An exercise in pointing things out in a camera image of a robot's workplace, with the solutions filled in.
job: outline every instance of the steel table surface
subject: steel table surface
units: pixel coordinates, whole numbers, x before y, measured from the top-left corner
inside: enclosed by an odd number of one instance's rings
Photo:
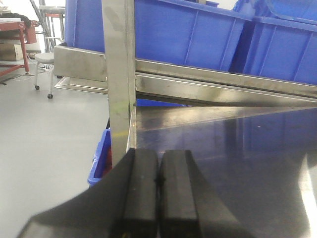
[[[317,108],[137,107],[136,147],[191,150],[257,238],[317,237]]]

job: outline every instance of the white wall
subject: white wall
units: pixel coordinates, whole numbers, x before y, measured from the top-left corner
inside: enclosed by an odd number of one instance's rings
[[[229,10],[231,10],[234,7],[235,3],[237,2],[237,0],[212,0],[212,1],[218,2],[219,3],[218,7],[229,9]]]

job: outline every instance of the metal rack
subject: metal rack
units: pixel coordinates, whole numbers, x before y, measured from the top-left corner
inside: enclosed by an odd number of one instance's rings
[[[317,86],[135,59],[134,0],[103,0],[103,20],[106,55],[56,46],[55,73],[70,77],[58,88],[108,93],[114,165],[136,141],[137,97],[198,106],[317,105]]]

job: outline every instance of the reflective metal surface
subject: reflective metal surface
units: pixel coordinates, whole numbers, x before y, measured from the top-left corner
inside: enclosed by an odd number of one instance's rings
[[[126,152],[135,103],[134,0],[103,0],[112,163]]]
[[[107,82],[94,80],[64,77],[56,85],[55,88],[70,89],[92,93],[108,93]]]
[[[55,72],[57,75],[85,78],[97,81],[105,81],[106,70],[98,71],[95,66],[87,68],[83,63],[89,61],[98,67],[105,64],[104,54],[88,50],[56,46],[55,47]],[[294,83],[290,81],[273,80],[268,78],[254,77],[248,75],[238,75],[227,72],[212,71],[209,69],[199,69],[167,64],[163,62],[153,62],[137,59],[136,71],[140,73],[152,74],[153,77],[169,76],[178,80],[189,79],[194,82],[210,82],[220,85],[237,86],[241,88],[257,89],[268,92],[277,92],[287,95],[296,95],[310,98],[317,98],[317,86]]]
[[[191,150],[255,237],[315,238],[316,120],[317,108],[137,108],[137,147]]]
[[[317,86],[294,83],[290,81],[261,78],[249,75],[238,75],[227,72],[213,71],[210,69],[199,69],[146,60],[136,60],[136,69],[138,72],[191,79],[194,81],[261,89],[263,91],[279,92],[304,97],[317,97]]]
[[[136,91],[140,94],[183,100],[183,103],[192,102],[197,105],[313,106],[317,102],[317,99],[313,98],[141,73],[136,75]]]
[[[106,82],[105,55],[78,48],[54,47],[55,75]]]

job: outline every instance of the red table leg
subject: red table leg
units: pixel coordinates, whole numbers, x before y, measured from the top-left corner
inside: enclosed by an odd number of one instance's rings
[[[21,42],[25,72],[26,72],[26,74],[30,74],[30,68],[29,68],[29,63],[28,63],[28,59],[27,59],[27,55],[26,55],[25,42],[24,42],[24,31],[22,28],[20,28],[20,42]]]

